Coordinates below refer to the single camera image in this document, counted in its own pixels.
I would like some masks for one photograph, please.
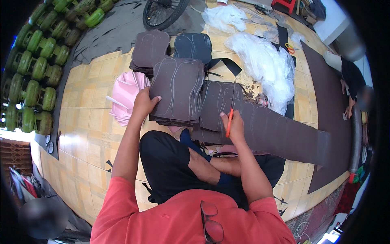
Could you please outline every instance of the box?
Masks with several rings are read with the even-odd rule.
[[[314,25],[317,20],[314,19],[312,16],[308,15],[307,18],[306,18],[306,21],[309,22],[310,24]]]

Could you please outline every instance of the red shirt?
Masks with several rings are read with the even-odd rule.
[[[275,200],[264,198],[250,204],[249,211],[237,207],[228,195],[200,189],[183,191],[156,207],[140,212],[130,182],[114,177],[103,207],[92,228],[91,244],[196,243],[204,244],[200,201],[215,204],[222,244],[296,243],[279,216]]]

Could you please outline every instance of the orange scissor handle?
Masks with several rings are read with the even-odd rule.
[[[287,48],[287,49],[288,49],[288,51],[289,51],[291,54],[294,54],[294,53],[295,53],[294,48]]]
[[[232,119],[233,119],[233,108],[230,107],[229,121],[227,122],[227,130],[226,130],[226,137],[227,138],[230,135],[230,125],[232,123]]]

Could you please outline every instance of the red stool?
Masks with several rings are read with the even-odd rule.
[[[272,1],[272,5],[275,5],[275,3],[280,3],[280,4],[288,7],[289,8],[289,14],[293,13],[295,0],[291,0],[291,2],[289,0],[273,0]]]

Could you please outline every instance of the brown foam sheet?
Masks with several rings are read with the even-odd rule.
[[[230,110],[233,83],[207,81],[200,114],[200,126],[194,127],[192,138],[204,142],[232,144],[225,137],[221,111]],[[236,86],[235,93],[243,93]],[[282,116],[271,109],[235,98],[234,109],[244,121],[244,136],[248,146],[285,159],[329,165],[330,134]]]
[[[137,35],[131,59],[137,67],[152,67],[154,59],[165,55],[169,35],[159,30],[149,30]]]
[[[154,80],[150,97],[162,100],[153,109],[149,119],[162,122],[183,121],[197,123],[201,108],[199,91],[204,80],[204,64],[198,59],[160,56],[153,65]]]
[[[348,97],[341,93],[340,78],[322,56],[301,42],[312,74],[318,107],[318,129],[331,134],[330,164],[314,166],[308,193],[314,192],[339,177],[348,169],[351,152],[351,120],[344,121],[342,113]]]

